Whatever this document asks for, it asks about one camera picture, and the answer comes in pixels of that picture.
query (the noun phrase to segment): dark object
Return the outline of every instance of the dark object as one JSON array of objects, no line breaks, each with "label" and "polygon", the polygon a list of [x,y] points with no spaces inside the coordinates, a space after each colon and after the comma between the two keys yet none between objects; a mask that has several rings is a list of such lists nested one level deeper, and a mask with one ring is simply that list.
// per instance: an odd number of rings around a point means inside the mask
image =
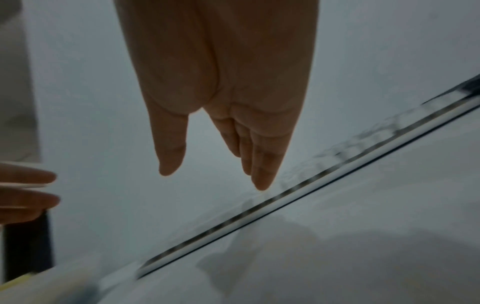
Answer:
[{"label": "dark object", "polygon": [[3,257],[5,281],[53,267],[46,212],[34,221],[10,224],[3,228]]}]

